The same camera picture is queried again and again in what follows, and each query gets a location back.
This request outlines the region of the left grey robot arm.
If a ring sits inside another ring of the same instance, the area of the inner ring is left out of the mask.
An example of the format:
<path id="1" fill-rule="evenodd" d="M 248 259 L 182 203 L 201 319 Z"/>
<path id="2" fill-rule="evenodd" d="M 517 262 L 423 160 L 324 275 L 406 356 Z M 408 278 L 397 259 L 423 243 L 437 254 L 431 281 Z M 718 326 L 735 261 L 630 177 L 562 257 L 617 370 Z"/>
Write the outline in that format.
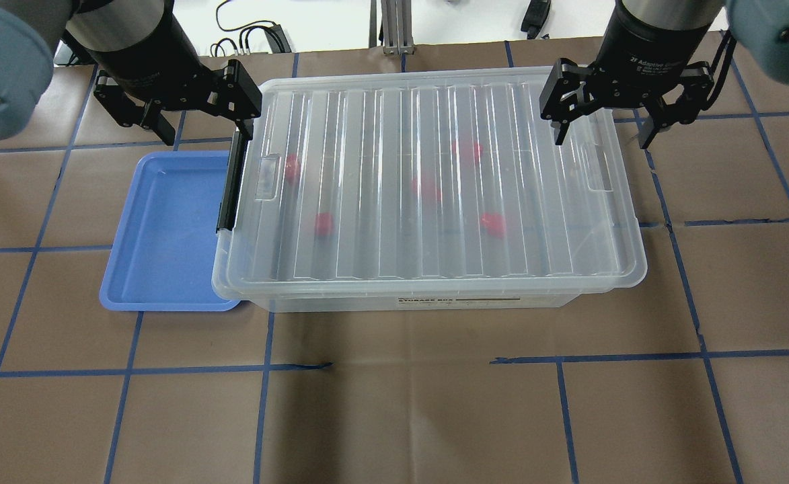
<path id="1" fill-rule="evenodd" d="M 203 65 L 172 1 L 0 1 L 0 140 L 19 134 L 46 92 L 54 53 L 70 34 L 101 68 L 93 94 L 123 128 L 139 126 L 168 146 L 166 112 L 200 111 L 252 139 L 263 97 L 235 59 Z"/>

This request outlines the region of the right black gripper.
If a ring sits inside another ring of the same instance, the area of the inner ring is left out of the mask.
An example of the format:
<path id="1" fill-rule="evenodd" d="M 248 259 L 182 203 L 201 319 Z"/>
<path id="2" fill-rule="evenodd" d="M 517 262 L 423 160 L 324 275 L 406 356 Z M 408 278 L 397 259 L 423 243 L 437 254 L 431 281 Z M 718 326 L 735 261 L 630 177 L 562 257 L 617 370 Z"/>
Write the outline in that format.
<path id="1" fill-rule="evenodd" d="M 639 147 L 646 150 L 674 123 L 687 124 L 709 107 L 714 74 L 691 58 L 707 28 L 665 30 L 633 13 L 612 13 L 597 57 L 588 65 L 558 58 L 539 95 L 541 118 L 552 122 L 555 146 L 570 125 L 599 108 L 644 108 Z"/>

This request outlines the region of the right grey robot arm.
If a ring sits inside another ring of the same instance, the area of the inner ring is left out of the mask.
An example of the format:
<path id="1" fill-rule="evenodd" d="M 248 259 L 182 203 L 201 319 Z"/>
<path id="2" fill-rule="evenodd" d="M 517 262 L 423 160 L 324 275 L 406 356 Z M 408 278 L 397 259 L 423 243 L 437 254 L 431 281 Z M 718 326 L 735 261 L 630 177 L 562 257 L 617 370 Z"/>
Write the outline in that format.
<path id="1" fill-rule="evenodd" d="M 601 108 L 643 108 L 646 149 L 690 124 L 720 95 L 737 46 L 789 85 L 789 1 L 617 1 L 589 65 L 559 58 L 539 97 L 560 146 L 570 124 Z"/>

